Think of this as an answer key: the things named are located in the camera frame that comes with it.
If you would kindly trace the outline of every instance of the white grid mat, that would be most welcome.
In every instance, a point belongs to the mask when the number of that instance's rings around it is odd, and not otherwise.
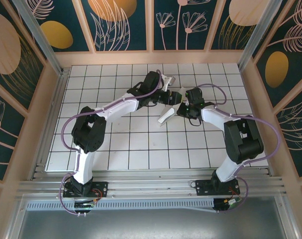
[[[213,83],[221,86],[227,103],[219,108],[229,113],[252,114],[236,64],[137,64],[73,66],[60,109],[48,156],[47,171],[74,170],[75,152],[61,143],[66,120],[85,106],[101,107],[121,97],[149,71],[161,70],[176,81],[171,91],[182,86]],[[213,87],[202,88],[205,101],[218,102],[223,94]],[[174,117],[166,125],[157,124],[164,105],[143,107],[107,124],[104,143],[95,154],[94,170],[215,168],[226,157],[223,132],[209,123],[192,126],[188,119]],[[65,130],[68,145],[75,120]],[[266,160],[251,166],[268,166]]]

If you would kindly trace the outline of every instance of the black grid line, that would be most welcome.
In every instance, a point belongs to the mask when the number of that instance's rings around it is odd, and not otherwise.
[[[147,72],[149,71],[149,64],[145,64],[146,65],[146,67],[147,67]],[[133,74],[133,64],[131,65],[131,71],[132,71],[132,74],[130,75],[131,76],[131,85],[132,85],[132,82],[133,82],[133,77],[134,76],[143,76],[143,77],[145,77],[145,75],[134,75]],[[177,88],[177,89],[173,89],[174,91],[176,91],[176,90],[178,90],[178,88],[180,88],[180,87],[182,87],[182,84],[181,84],[181,78],[180,78],[180,76],[186,76],[186,75],[189,75],[189,76],[194,76],[194,78],[195,78],[195,86],[198,84],[197,83],[197,76],[200,76],[200,75],[210,75],[210,82],[212,82],[212,78],[211,78],[211,73],[210,73],[210,68],[208,67],[208,72],[209,72],[209,74],[196,74],[195,73],[195,69],[194,69],[194,65],[192,65],[192,67],[193,67],[193,74],[180,74],[180,72],[179,72],[179,65],[178,64],[176,64],[176,66],[177,66],[177,70],[178,70],[178,74],[175,74],[176,75],[176,77],[179,77],[179,81],[177,81],[176,82],[176,84],[174,85],[175,86],[175,88]],[[60,112],[59,112],[59,117],[58,117],[58,119],[57,119],[57,122],[56,122],[56,127],[55,127],[55,134],[54,134],[54,138],[53,138],[53,140],[52,140],[52,143],[51,143],[51,147],[50,147],[50,152],[49,152],[49,155],[48,155],[48,161],[50,160],[50,157],[51,157],[51,153],[52,152],[66,152],[66,153],[69,153],[69,160],[68,160],[68,164],[67,164],[67,170],[68,170],[68,167],[69,167],[69,164],[70,164],[70,157],[71,157],[71,151],[70,150],[66,150],[66,151],[52,151],[53,150],[53,146],[54,146],[54,141],[55,141],[55,137],[56,137],[56,135],[60,135],[59,134],[59,132],[58,132],[58,125],[59,125],[59,122],[60,122],[60,120],[63,120],[63,119],[68,119],[69,117],[61,117],[61,115],[62,115],[62,108],[63,108],[63,106],[67,106],[67,104],[78,104],[78,111],[80,110],[80,106],[81,106],[81,104],[82,104],[82,102],[81,102],[81,98],[82,98],[82,95],[83,95],[83,90],[84,90],[84,83],[85,83],[85,79],[86,79],[86,74],[87,74],[87,68],[88,68],[88,66],[86,66],[86,72],[85,72],[85,76],[84,76],[84,81],[83,81],[83,87],[82,87],[82,89],[72,89],[72,90],[81,90],[81,95],[80,95],[80,100],[79,100],[79,102],[68,102],[68,103],[65,103],[64,101],[65,101],[65,97],[66,97],[66,92],[67,92],[67,90],[70,90],[70,89],[67,89],[67,87],[68,87],[68,84],[69,84],[69,82],[70,82],[70,78],[83,78],[83,77],[80,77],[80,76],[75,76],[75,77],[69,77],[69,79],[68,79],[68,82],[67,82],[67,84],[66,84],[66,89],[65,89],[65,91],[64,91],[64,96],[63,96],[63,103],[62,103],[62,105],[61,105],[61,108],[60,108]],[[115,100],[115,97],[116,97],[116,89],[127,89],[127,88],[124,88],[124,87],[117,87],[117,83],[118,83],[118,77],[119,76],[125,76],[125,75],[118,75],[118,65],[116,65],[116,72],[115,72],[115,76],[114,75],[110,75],[110,76],[106,76],[106,77],[115,77],[115,84],[114,84],[114,88],[101,88],[101,86],[100,86],[100,83],[101,83],[101,73],[102,73],[102,68],[103,68],[103,65],[101,66],[101,69],[100,69],[100,75],[99,76],[97,76],[97,77],[99,77],[100,78],[100,80],[99,80],[99,86],[97,87],[97,88],[90,88],[90,87],[88,87],[88,89],[90,89],[90,90],[97,90],[97,92],[98,92],[98,94],[97,94],[97,99],[96,99],[96,102],[88,102],[88,103],[83,103],[83,104],[95,104],[96,105],[96,107],[98,106],[98,104],[100,104],[100,103],[106,103],[106,104],[108,104],[109,102],[99,102],[98,101],[98,97],[99,97],[99,93],[100,93],[100,89],[106,89],[106,90],[114,90],[114,92],[113,92],[113,99]],[[232,95],[232,92],[231,92],[231,90],[230,90],[230,85],[229,85],[229,80],[228,80],[228,78],[227,78],[227,75],[240,75],[240,74],[235,74],[235,73],[233,73],[233,74],[226,74],[226,72],[225,72],[225,68],[224,68],[224,65],[223,65],[223,70],[224,70],[224,73],[223,74],[220,74],[220,75],[225,75],[226,76],[226,81],[227,81],[227,86],[225,86],[225,87],[228,87],[228,89],[229,89],[229,91],[230,91],[230,96],[231,96],[231,99],[229,99],[229,100],[232,100],[232,105],[233,105],[233,107],[234,107],[234,109],[235,109],[235,112],[237,113],[237,109],[236,109],[236,106],[235,106],[235,101],[248,101],[248,99],[247,98],[244,98],[244,99],[233,99],[233,95]],[[215,101],[217,102],[217,99],[216,99],[216,90],[217,89],[214,89],[213,88],[213,93],[214,93],[214,98],[215,98]],[[130,144],[131,144],[131,142],[130,142],[130,138],[131,138],[131,120],[133,119],[133,118],[131,118],[131,117],[141,117],[140,115],[126,115],[126,116],[124,116],[124,117],[130,117],[130,120],[129,120],[129,142],[128,142],[128,144],[129,144],[129,148],[128,148],[128,150],[111,150],[111,138],[112,138],[112,134],[113,133],[127,133],[127,132],[112,132],[112,128],[113,128],[113,124],[111,124],[110,125],[110,144],[109,144],[109,146],[108,146],[108,149],[109,150],[99,150],[99,152],[113,152],[113,151],[128,151],[128,169],[130,168],[130,151],[132,151],[131,149],[130,149]],[[165,123],[165,126],[166,126],[166,131],[152,131],[152,133],[157,133],[157,132],[166,132],[166,135],[167,135],[167,149],[150,149],[150,125],[149,125],[149,123],[150,123],[150,117],[158,117],[158,116],[150,116],[150,110],[149,109],[147,109],[147,113],[146,113],[146,116],[145,117],[148,117],[148,119],[147,119],[147,123],[148,123],[148,127],[147,127],[147,131],[145,131],[145,132],[139,132],[139,133],[148,133],[148,168],[150,168],[150,151],[157,151],[157,150],[167,150],[167,154],[168,154],[168,160],[169,160],[169,168],[171,168],[171,162],[170,162],[170,154],[169,154],[169,150],[187,150],[188,151],[188,157],[189,157],[189,168],[191,168],[191,163],[190,163],[190,152],[189,152],[189,142],[188,142],[188,136],[187,136],[187,132],[199,132],[199,130],[191,130],[191,129],[187,129],[186,128],[186,121],[185,121],[185,119],[184,119],[184,130],[183,131],[176,131],[176,130],[169,130],[169,128],[168,128],[168,125],[167,125],[167,123]],[[207,151],[209,151],[210,149],[225,149],[225,148],[209,148],[208,147],[208,145],[207,145],[207,138],[206,138],[206,133],[205,132],[208,132],[208,131],[219,131],[219,130],[212,130],[212,129],[209,129],[209,130],[206,130],[206,128],[205,128],[205,126],[204,126],[204,124],[203,124],[203,126],[202,126],[202,130],[203,130],[203,132],[204,132],[204,136],[205,136],[205,144],[203,144],[203,147],[200,147],[200,148],[192,148],[192,150],[193,149],[206,149]],[[178,148],[178,149],[176,149],[176,148],[174,148],[174,149],[170,149],[170,146],[169,146],[169,140],[168,140],[168,133],[169,132],[185,132],[185,134],[186,134],[186,146],[184,146],[184,147],[187,147],[187,148]],[[209,157],[209,153],[207,153],[207,155],[208,155],[208,162],[209,162],[209,167],[211,167],[211,163],[210,163],[210,157]],[[109,161],[110,161],[110,153],[108,154],[108,163],[107,163],[107,169],[109,169]]]

